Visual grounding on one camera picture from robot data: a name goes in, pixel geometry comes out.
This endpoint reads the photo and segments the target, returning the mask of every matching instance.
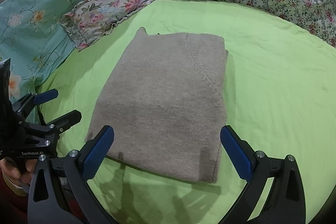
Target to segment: knit fabric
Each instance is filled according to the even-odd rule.
[[[114,128],[108,156],[170,177],[217,181],[226,121],[224,39],[140,28],[104,85],[86,140]]]

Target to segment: metal screw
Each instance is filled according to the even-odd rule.
[[[293,155],[288,155],[287,158],[289,159],[289,161],[295,161],[295,158]]]
[[[70,157],[76,157],[78,155],[78,150],[71,150],[70,152],[69,152],[69,156]]]
[[[258,158],[263,158],[265,156],[265,153],[263,151],[257,151],[256,152]]]
[[[39,161],[44,161],[47,158],[45,154],[39,156]]]

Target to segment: fingernail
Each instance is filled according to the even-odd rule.
[[[18,173],[17,170],[13,169],[13,170],[12,170],[12,175],[13,175],[13,177],[15,177],[16,179],[19,179],[19,173]]]

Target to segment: green bed sheet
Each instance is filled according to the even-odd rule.
[[[93,46],[73,51],[40,87],[41,92],[59,91],[57,99],[41,107],[46,121],[73,109],[82,112],[82,121],[62,134],[59,155],[84,145],[98,95],[139,27],[148,34],[224,37],[229,51],[223,89],[227,124],[255,150],[271,157],[295,156],[308,223],[336,183],[336,50],[298,26],[254,8],[157,0]],[[215,224],[245,185],[224,150],[216,184],[182,182],[110,159],[104,159],[88,183],[122,224]],[[269,179],[253,217],[271,183]]]

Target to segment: red sleeve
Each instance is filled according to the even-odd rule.
[[[27,198],[22,196],[17,196],[12,190],[7,186],[2,177],[2,170],[0,169],[0,195],[8,203],[13,213],[19,216],[24,223],[27,223]]]

